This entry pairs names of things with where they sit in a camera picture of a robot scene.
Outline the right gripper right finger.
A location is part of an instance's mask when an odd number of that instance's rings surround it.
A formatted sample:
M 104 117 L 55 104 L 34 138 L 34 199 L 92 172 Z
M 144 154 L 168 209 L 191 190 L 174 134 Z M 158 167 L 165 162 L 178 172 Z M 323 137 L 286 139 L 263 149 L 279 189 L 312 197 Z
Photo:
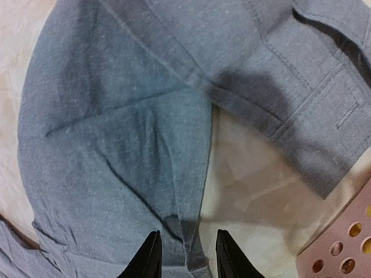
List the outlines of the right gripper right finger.
M 220 278 L 264 278 L 227 230 L 217 231 L 216 258 Z

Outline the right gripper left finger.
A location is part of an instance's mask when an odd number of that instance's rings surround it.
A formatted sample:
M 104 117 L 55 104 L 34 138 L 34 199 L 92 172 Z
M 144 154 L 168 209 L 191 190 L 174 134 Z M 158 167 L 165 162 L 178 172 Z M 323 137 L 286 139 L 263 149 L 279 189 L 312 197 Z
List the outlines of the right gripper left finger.
M 160 231 L 151 232 L 118 278 L 161 278 L 162 240 Z

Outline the grey-blue button shirt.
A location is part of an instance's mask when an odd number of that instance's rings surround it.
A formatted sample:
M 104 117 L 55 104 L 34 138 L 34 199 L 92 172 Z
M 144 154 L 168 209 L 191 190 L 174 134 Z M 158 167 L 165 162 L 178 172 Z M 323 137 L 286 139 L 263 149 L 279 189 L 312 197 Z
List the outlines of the grey-blue button shirt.
M 370 146 L 370 8 L 58 1 L 19 113 L 39 246 L 2 221 L 1 276 L 118 277 L 157 231 L 163 277 L 210 277 L 198 225 L 213 106 L 327 197 Z

